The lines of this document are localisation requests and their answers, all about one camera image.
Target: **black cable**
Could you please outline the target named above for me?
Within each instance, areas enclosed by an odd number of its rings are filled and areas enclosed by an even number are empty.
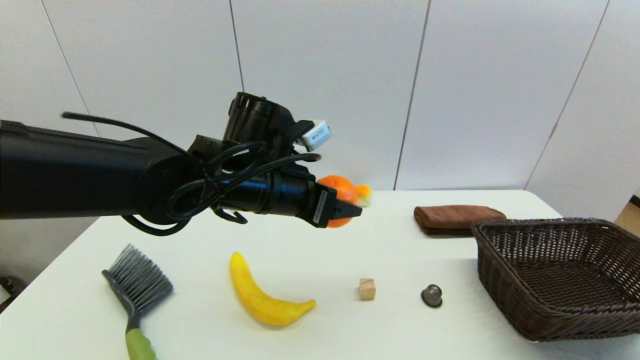
[[[213,183],[210,183],[205,179],[198,179],[198,180],[191,181],[177,188],[176,191],[169,197],[169,199],[167,200],[166,214],[170,218],[173,218],[176,220],[185,220],[185,219],[194,217],[195,215],[201,213],[207,208],[210,208],[210,207],[215,208],[216,203],[219,202],[221,199],[223,199],[228,192],[230,192],[231,190],[238,187],[240,184],[251,179],[254,176],[262,175],[266,172],[272,171],[276,168],[282,167],[289,163],[294,163],[296,161],[320,160],[321,158],[322,157],[319,154],[310,153],[310,154],[298,154],[298,155],[288,156],[286,158],[270,161],[269,163],[263,164],[259,167],[255,167],[249,170],[244,169],[241,171],[243,174],[240,174],[240,173],[229,174],[229,175],[235,175],[234,177],[232,177],[233,181],[231,181],[229,184],[224,184],[222,187],[219,187],[219,188],[218,188],[218,183],[216,183],[215,181]],[[177,211],[175,209],[175,203],[182,196],[184,196],[188,192],[191,192],[199,188],[202,188],[203,190],[205,190],[202,192],[202,193],[205,193],[207,186],[215,186],[216,191],[213,192],[212,195],[206,198],[200,198],[198,201],[198,204],[194,208],[191,208],[190,210]]]
[[[65,118],[65,119],[72,119],[72,120],[98,122],[100,124],[113,125],[113,126],[123,127],[125,129],[129,129],[129,130],[133,130],[133,131],[135,131],[137,133],[141,133],[143,135],[147,135],[148,137],[150,137],[152,139],[155,139],[158,142],[161,142],[161,143],[165,144],[166,146],[169,146],[170,148],[172,148],[173,150],[176,150],[178,153],[180,153],[182,155],[185,155],[187,157],[194,158],[194,159],[197,159],[198,161],[200,161],[197,157],[191,155],[190,153],[185,151],[183,148],[181,148],[181,147],[169,142],[168,140],[165,140],[164,138],[152,133],[151,131],[144,130],[143,128],[135,126],[135,125],[127,124],[126,122],[117,121],[117,120],[113,120],[113,119],[107,119],[107,118],[104,118],[104,117],[97,117],[97,116],[93,116],[93,115],[72,113],[72,112],[68,112],[68,111],[65,111],[64,113],[62,113],[62,117]],[[133,217],[133,215],[126,215],[126,216],[123,216],[122,218],[126,222],[130,223],[131,225],[133,225],[135,228],[137,228],[139,230],[142,230],[147,234],[151,234],[151,235],[155,235],[155,236],[167,236],[167,235],[175,234],[178,231],[182,230],[185,226],[187,226],[187,224],[191,220],[191,219],[180,220],[174,226],[170,227],[169,229],[158,229],[156,227],[151,227],[151,226],[149,226],[147,224],[144,224],[143,222],[141,222],[137,218]]]
[[[172,148],[173,150],[176,150],[178,153],[197,160],[201,164],[204,178],[190,181],[178,187],[167,200],[166,214],[170,218],[174,220],[178,220],[173,227],[169,229],[158,229],[155,227],[151,227],[147,224],[144,224],[143,222],[133,217],[132,215],[126,215],[122,217],[126,222],[130,223],[135,228],[141,231],[144,231],[145,233],[156,235],[156,236],[167,236],[167,235],[175,234],[178,231],[182,230],[185,226],[187,226],[187,224],[189,223],[192,217],[201,213],[203,210],[207,208],[213,208],[214,210],[216,210],[218,208],[216,204],[221,199],[223,199],[228,192],[230,192],[231,190],[238,187],[240,184],[251,179],[254,176],[262,175],[266,172],[275,170],[276,168],[282,167],[284,165],[295,163],[296,161],[317,161],[322,158],[319,154],[313,154],[313,153],[298,154],[297,152],[294,151],[293,152],[294,154],[292,156],[273,160],[260,166],[255,166],[255,164],[257,164],[257,162],[259,161],[259,156],[256,156],[253,163],[249,164],[248,166],[244,167],[241,170],[238,170],[230,174],[221,174],[218,176],[211,177],[210,172],[217,171],[217,169],[222,167],[222,164],[225,161],[229,160],[230,158],[244,151],[259,153],[260,151],[263,150],[264,143],[250,142],[250,143],[242,143],[239,145],[235,145],[233,147],[230,147],[224,150],[223,152],[213,157],[213,159],[204,163],[202,162],[201,159],[190,154],[189,152],[185,151],[181,147],[169,142],[168,140],[165,140],[164,138],[161,138],[160,136],[150,131],[142,129],[141,127],[127,124],[126,122],[107,119],[104,117],[96,117],[93,115],[85,115],[85,114],[71,113],[71,112],[62,113],[62,117],[65,119],[98,122],[101,124],[113,125],[113,126],[122,127],[129,130],[133,130],[137,133],[147,135],[148,137],[153,138],[158,142],[165,144],[166,146]],[[227,184],[223,183],[224,181],[228,181],[228,180],[231,180],[231,182]],[[181,211],[181,212],[177,211],[175,209],[175,203],[179,199],[181,199],[183,196],[185,196],[185,194],[197,189],[201,189],[201,191],[200,191],[199,199],[197,199],[196,201],[196,206],[187,211]]]
[[[100,124],[107,124],[107,125],[114,125],[114,126],[118,126],[118,127],[124,127],[125,129],[133,130],[133,131],[135,131],[137,133],[141,133],[143,135],[147,135],[150,138],[156,139],[157,141],[159,141],[159,142],[171,147],[173,150],[176,150],[177,152],[181,153],[182,155],[189,156],[190,158],[194,158],[193,155],[191,155],[190,153],[186,152],[183,148],[179,147],[178,145],[175,145],[175,144],[169,142],[168,140],[165,140],[164,138],[161,138],[160,136],[157,136],[156,134],[152,133],[151,131],[144,130],[143,128],[135,126],[135,125],[127,124],[126,122],[117,121],[117,120],[113,120],[113,119],[107,119],[105,117],[97,117],[97,116],[93,116],[93,115],[71,113],[71,112],[68,112],[68,111],[63,112],[61,116],[63,118],[65,118],[65,119],[73,119],[73,120],[80,120],[80,121],[92,121],[92,122],[98,122]]]
[[[131,225],[133,225],[138,230],[142,230],[147,234],[151,234],[151,235],[155,235],[155,236],[173,235],[173,234],[177,233],[178,231],[182,230],[185,226],[187,226],[189,221],[191,221],[190,218],[186,219],[186,220],[180,220],[174,226],[170,227],[169,229],[158,229],[156,227],[151,227],[151,226],[143,223],[142,221],[140,221],[137,218],[135,218],[133,215],[125,215],[122,218],[126,222],[130,223]]]

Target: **white wall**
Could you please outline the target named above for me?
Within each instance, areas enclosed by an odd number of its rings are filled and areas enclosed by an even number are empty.
[[[522,189],[606,4],[432,1],[396,189]]]
[[[222,137],[242,91],[228,0],[45,0],[92,115],[141,126],[188,148]],[[139,137],[98,125],[100,135]]]
[[[428,3],[232,4],[245,90],[331,127],[311,172],[393,189]]]
[[[0,1],[0,119],[97,135],[65,110],[85,112],[42,3]],[[0,273],[32,280],[94,220],[0,220]]]
[[[640,184],[640,2],[611,0],[527,190],[566,217],[613,221]]]

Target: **small wooden block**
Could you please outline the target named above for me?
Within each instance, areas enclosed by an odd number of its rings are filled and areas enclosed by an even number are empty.
[[[376,283],[373,279],[360,279],[358,292],[360,300],[373,300],[376,297]]]

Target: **wicker basket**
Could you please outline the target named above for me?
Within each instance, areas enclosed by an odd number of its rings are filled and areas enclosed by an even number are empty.
[[[640,332],[640,239],[597,219],[473,225],[478,274],[513,327],[533,341]]]

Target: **folded cloth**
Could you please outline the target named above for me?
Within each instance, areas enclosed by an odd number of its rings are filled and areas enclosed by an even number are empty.
[[[465,236],[472,235],[474,222],[507,218],[496,209],[476,205],[417,206],[413,216],[425,234]]]

